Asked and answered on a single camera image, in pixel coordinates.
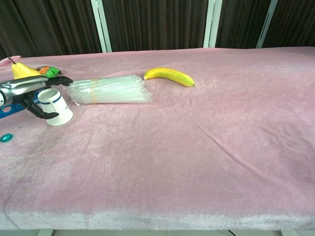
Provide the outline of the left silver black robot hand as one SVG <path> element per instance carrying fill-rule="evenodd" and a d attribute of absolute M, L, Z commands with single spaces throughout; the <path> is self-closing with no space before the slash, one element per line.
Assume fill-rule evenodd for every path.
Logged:
<path fill-rule="evenodd" d="M 33 101 L 35 92 L 40 89 L 48 89 L 51 86 L 69 86 L 71 83 L 73 80 L 66 76 L 48 78 L 43 75 L 4 81 L 0 84 L 0 105 L 19 104 L 38 118 L 55 118 L 59 115 L 57 112 L 44 112 Z"/>

